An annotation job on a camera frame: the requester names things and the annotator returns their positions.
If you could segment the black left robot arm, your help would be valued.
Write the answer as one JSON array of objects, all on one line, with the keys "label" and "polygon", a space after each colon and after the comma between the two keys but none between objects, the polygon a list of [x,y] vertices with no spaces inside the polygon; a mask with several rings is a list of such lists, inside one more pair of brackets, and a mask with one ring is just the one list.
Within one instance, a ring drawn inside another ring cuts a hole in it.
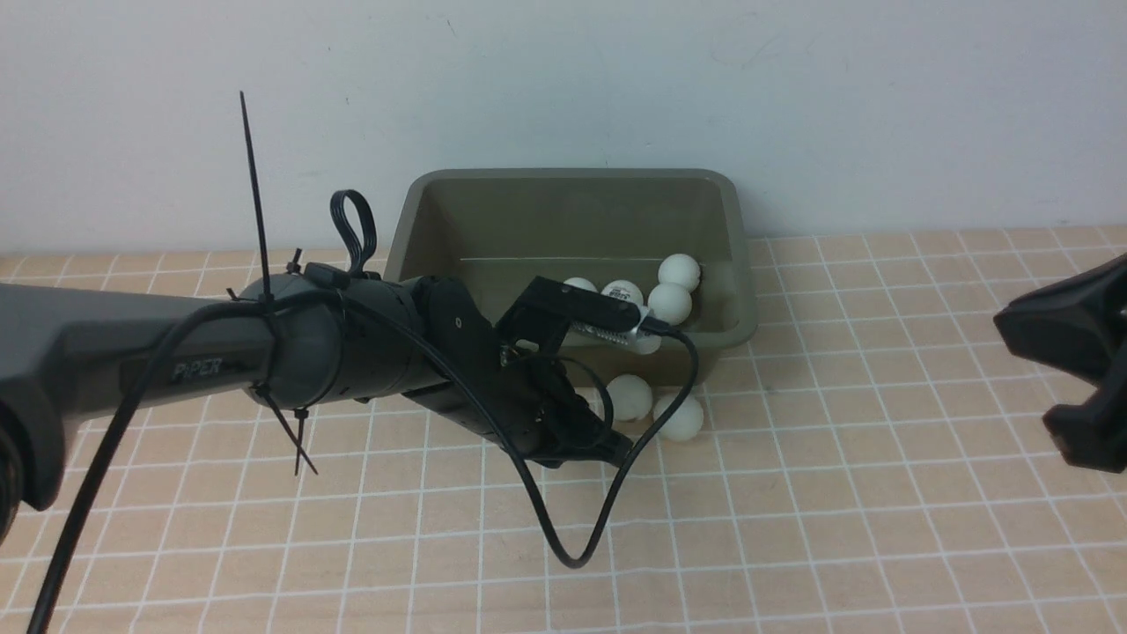
[{"label": "black left robot arm", "polygon": [[[242,389],[261,407],[399,394],[522,459],[620,467],[631,443],[582,400],[558,356],[579,330],[632,343],[645,310],[538,276],[500,322],[458,278],[405,284],[327,265],[272,276],[234,301],[3,285],[3,532],[23,503],[59,495],[78,425],[109,416],[154,374],[141,404]],[[194,313],[166,360],[154,352]]]}]

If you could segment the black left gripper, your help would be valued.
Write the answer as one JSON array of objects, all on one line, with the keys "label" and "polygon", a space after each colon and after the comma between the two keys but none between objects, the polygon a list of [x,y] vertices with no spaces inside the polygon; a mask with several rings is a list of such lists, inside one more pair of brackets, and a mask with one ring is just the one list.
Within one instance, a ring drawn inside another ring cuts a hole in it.
[{"label": "black left gripper", "polygon": [[495,428],[464,390],[416,346],[409,348],[408,369],[400,381],[402,396],[496,446],[508,438],[520,458],[545,468],[573,461],[622,467],[633,449],[632,440],[579,396],[562,358],[532,354],[511,357],[503,365],[500,354],[492,352],[449,360],[488,407]]}]

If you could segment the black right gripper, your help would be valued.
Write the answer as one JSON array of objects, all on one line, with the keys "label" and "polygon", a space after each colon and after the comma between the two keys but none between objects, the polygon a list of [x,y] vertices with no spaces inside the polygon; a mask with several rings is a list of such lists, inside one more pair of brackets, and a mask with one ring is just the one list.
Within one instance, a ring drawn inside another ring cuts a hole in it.
[{"label": "black right gripper", "polygon": [[1042,425],[1066,464],[1126,468],[1126,257],[1042,286],[993,318],[1009,352],[1094,386],[1079,405],[1058,404]]}]

